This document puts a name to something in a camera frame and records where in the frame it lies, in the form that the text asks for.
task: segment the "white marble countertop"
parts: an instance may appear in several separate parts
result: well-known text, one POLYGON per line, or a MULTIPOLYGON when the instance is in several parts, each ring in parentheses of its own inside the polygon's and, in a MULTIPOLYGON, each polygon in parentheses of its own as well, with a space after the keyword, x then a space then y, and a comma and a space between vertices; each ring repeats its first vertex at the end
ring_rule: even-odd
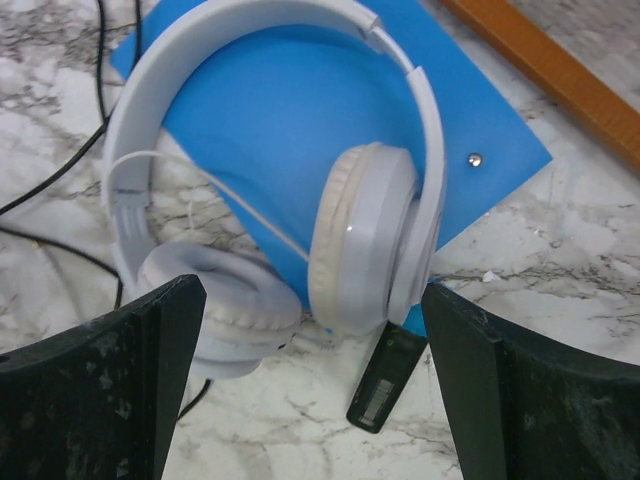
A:
MULTIPOLYGON (((608 12, 593 25, 578 21, 575 12, 606 2, 574 0, 555 13, 552 0, 517 3, 638 108, 640 71, 633 65, 640 64, 634 63, 640 14, 634 2, 617 2, 628 4, 621 8, 629 13, 607 19, 615 16, 608 12), (562 15, 569 15, 571 28, 559 28, 562 15), (576 41, 579 35, 586 40, 576 41), (603 44, 610 53, 593 48, 603 44)), ((131 27, 133 7, 124 0, 108 3, 114 46, 131 27)), ((427 8, 554 156, 438 252, 436 273, 498 315, 640 364, 640 181, 435 0, 427 8), (483 281, 488 271, 495 274, 490 282, 483 281)), ((93 0, 0 0, 1 205, 50 175, 97 128, 96 18, 93 0)), ((115 98, 113 74, 110 83, 115 98)), ((110 262, 99 201, 101 145, 2 221, 110 262)), ((168 165, 158 170, 152 217, 160 238, 251 245, 204 182, 168 165), (190 204, 199 208, 186 215, 190 204)), ((0 235, 0 352, 110 310, 114 294, 114 280, 84 261, 0 235)), ((331 354, 289 348, 248 377, 216 384, 178 425, 164 478, 460 479, 428 351, 380 434, 347 423, 345 411, 373 340, 346 340, 331 354)), ((194 380, 191 387, 199 385, 194 380)))

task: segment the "wooden ruler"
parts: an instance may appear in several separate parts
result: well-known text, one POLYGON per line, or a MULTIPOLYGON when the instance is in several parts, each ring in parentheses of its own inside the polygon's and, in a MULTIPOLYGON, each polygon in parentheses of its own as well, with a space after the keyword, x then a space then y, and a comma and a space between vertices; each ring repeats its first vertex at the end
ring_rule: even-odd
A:
POLYGON ((440 3, 640 171, 640 114, 516 7, 506 0, 440 3))

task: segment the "headphones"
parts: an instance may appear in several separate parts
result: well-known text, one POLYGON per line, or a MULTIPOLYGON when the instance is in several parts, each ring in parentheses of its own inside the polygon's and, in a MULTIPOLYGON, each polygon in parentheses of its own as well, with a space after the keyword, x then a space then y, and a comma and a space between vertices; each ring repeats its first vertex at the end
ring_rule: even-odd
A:
MULTIPOLYGON (((311 251, 307 256, 296 250, 308 259, 315 319, 355 335, 386 320, 401 325, 428 281, 446 163, 440 114, 422 68, 413 66, 375 13, 352 0, 204 2, 162 33, 126 82, 107 130, 103 196, 116 237, 112 254, 130 295, 140 296, 181 274, 199 276, 207 304, 193 368, 207 378, 246 375, 290 342, 301 318, 300 300, 271 270, 249 258, 187 242, 158 246, 145 208, 151 158, 165 155, 148 150, 171 101, 200 63, 240 37, 294 24, 339 30, 389 55, 406 75, 426 144, 421 193, 404 148, 376 142, 353 147, 336 160, 322 193, 311 251), (127 161, 134 157, 135 162, 127 161)), ((205 174, 216 188, 233 194, 205 174)), ((241 205, 291 245, 251 206, 241 205)))

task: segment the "white plastic band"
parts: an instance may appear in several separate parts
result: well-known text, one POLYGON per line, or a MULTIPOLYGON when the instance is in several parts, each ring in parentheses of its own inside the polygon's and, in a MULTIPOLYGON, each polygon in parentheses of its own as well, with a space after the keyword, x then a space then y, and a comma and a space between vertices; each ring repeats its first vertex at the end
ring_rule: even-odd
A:
MULTIPOLYGON (((437 144, 443 143, 442 127, 433 92, 422 69, 413 67, 404 51, 384 31, 378 16, 359 3, 349 0, 216 0, 190 10, 158 37, 128 79, 107 131, 104 175, 109 174, 118 158, 138 150, 153 150, 173 98, 191 73, 210 55, 255 31, 294 24, 333 28, 360 38, 375 51, 390 55, 407 75, 418 104, 425 141, 431 147, 428 150, 425 147, 429 161, 425 158, 427 175, 423 195, 427 198, 420 202, 392 288, 392 300, 413 298, 414 287, 422 283, 424 276, 420 268, 423 264, 427 267, 430 257, 427 254, 420 265, 415 264, 415 259, 422 258, 429 250, 424 244, 420 245, 420 239, 424 241, 426 231, 431 236, 431 231, 437 228, 434 220, 441 211, 444 154, 437 144)), ((114 172, 112 180, 112 190, 108 195, 105 192, 103 199, 114 224, 116 244, 113 254, 125 286, 135 292, 136 273, 146 255, 156 246, 144 215, 149 204, 150 159, 123 165, 114 172)))

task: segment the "blue folder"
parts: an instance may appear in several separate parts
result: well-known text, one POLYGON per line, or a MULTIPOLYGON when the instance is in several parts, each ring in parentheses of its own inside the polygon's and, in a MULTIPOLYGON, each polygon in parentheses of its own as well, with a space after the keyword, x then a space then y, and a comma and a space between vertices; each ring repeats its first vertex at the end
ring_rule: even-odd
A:
MULTIPOLYGON (((161 0, 144 20, 143 48, 200 3, 161 0)), ((441 247, 551 158, 418 0, 362 3, 424 68, 439 103, 449 169, 441 247), (484 158, 479 168, 468 163, 474 152, 484 158)), ((134 43, 131 34, 111 57, 125 78, 134 43)), ((184 84, 163 125, 197 165, 307 249, 325 180, 347 148, 375 140, 406 147, 424 173, 417 109, 397 66, 356 39, 312 26, 268 29, 216 52, 184 84)), ((308 306, 306 263, 225 200, 308 306)), ((405 327, 425 334, 418 307, 405 327)))

